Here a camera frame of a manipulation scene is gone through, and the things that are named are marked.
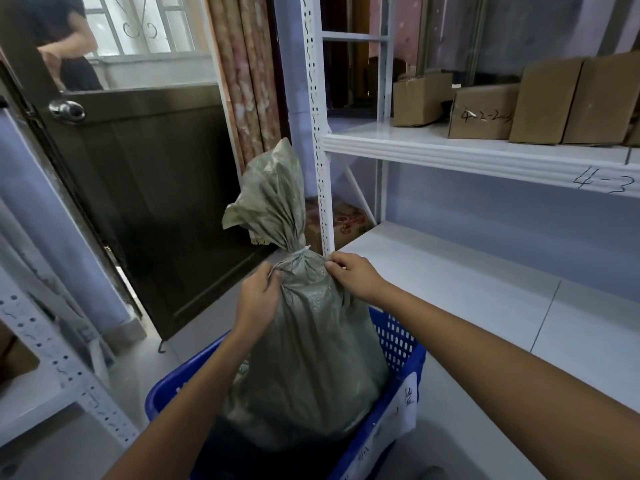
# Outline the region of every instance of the forearm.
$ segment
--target forearm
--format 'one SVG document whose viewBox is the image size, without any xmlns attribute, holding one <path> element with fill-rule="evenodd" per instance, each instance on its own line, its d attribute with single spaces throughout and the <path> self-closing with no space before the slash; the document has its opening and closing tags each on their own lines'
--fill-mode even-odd
<svg viewBox="0 0 640 480">
<path fill-rule="evenodd" d="M 638 478 L 635 411 L 393 285 L 375 301 L 411 331 L 546 478 Z"/>
<path fill-rule="evenodd" d="M 104 478 L 187 479 L 251 344 L 231 332 Z"/>
<path fill-rule="evenodd" d="M 41 47 L 60 59 L 76 59 L 95 50 L 97 44 L 93 36 L 74 32 L 69 37 Z"/>
</svg>

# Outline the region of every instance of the wooden door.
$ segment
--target wooden door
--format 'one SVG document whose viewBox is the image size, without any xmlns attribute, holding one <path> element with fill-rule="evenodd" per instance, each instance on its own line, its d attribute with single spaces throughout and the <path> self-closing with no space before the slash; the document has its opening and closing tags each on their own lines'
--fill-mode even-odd
<svg viewBox="0 0 640 480">
<path fill-rule="evenodd" d="M 5 74 L 63 181 L 168 339 L 271 252 L 252 245 L 247 231 L 221 227 L 239 183 L 220 90 L 60 91 L 33 44 L 18 36 L 12 9 L 0 0 Z"/>
</svg>

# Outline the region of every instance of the paper label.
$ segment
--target paper label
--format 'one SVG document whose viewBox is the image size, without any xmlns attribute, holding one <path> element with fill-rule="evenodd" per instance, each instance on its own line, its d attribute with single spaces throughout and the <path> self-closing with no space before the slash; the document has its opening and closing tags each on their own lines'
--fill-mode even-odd
<svg viewBox="0 0 640 480">
<path fill-rule="evenodd" d="M 418 414 L 417 378 L 417 373 L 412 372 L 404 380 L 342 480 L 365 480 L 382 452 L 393 441 L 415 428 Z"/>
</svg>

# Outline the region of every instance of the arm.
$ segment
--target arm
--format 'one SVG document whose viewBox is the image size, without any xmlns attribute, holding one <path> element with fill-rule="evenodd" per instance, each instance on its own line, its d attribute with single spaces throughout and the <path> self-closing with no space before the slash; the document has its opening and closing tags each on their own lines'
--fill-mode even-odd
<svg viewBox="0 0 640 480">
<path fill-rule="evenodd" d="M 110 469 L 104 480 L 187 479 L 240 364 L 273 320 L 280 275 L 263 263 L 242 284 L 226 339 Z"/>
<path fill-rule="evenodd" d="M 546 478 L 640 478 L 640 414 L 384 281 L 365 258 L 336 252 L 326 268 L 395 316 Z"/>
<path fill-rule="evenodd" d="M 71 11 L 67 21 L 73 33 L 67 38 L 38 47 L 43 57 L 45 54 L 50 54 L 58 59 L 76 59 L 98 48 L 84 16 Z"/>
</svg>

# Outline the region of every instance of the curtain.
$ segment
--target curtain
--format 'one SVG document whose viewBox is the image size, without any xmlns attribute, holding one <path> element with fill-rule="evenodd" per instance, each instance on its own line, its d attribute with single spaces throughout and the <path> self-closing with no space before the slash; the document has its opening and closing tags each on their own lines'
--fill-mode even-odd
<svg viewBox="0 0 640 480">
<path fill-rule="evenodd" d="M 266 0 L 208 0 L 240 172 L 280 140 Z"/>
</svg>

